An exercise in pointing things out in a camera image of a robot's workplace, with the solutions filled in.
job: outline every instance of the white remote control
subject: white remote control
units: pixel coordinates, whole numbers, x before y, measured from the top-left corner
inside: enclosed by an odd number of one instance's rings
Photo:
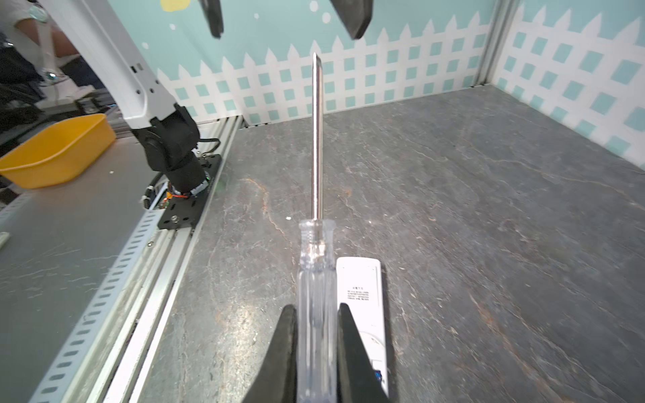
[[[375,376],[388,394],[381,262],[367,257],[336,260],[338,305],[349,305]]]

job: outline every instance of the yellow bin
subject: yellow bin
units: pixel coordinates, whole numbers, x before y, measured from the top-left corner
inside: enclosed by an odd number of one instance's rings
[[[25,189],[80,175],[116,139],[103,113],[55,123],[0,158],[0,175]]]

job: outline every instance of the gray marble tabletop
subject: gray marble tabletop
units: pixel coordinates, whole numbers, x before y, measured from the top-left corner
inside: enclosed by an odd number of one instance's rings
[[[238,402],[295,302],[311,120],[241,130],[144,402]],[[645,173],[487,86],[324,117],[337,257],[382,262],[393,402],[640,402]]]

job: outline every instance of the transparent screwdriver handle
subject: transparent screwdriver handle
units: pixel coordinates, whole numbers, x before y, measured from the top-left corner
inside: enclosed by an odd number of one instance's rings
[[[336,269],[332,220],[300,222],[298,403],[336,402]]]

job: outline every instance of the black mounting plate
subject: black mounting plate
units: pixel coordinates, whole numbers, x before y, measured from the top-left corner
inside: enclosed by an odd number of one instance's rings
[[[208,172],[211,180],[207,189],[199,192],[196,196],[187,199],[173,197],[168,207],[157,223],[160,230],[176,230],[178,228],[196,227],[201,218],[208,196],[213,188],[215,176],[222,163],[222,156],[219,154],[201,157],[199,159],[202,167]]]

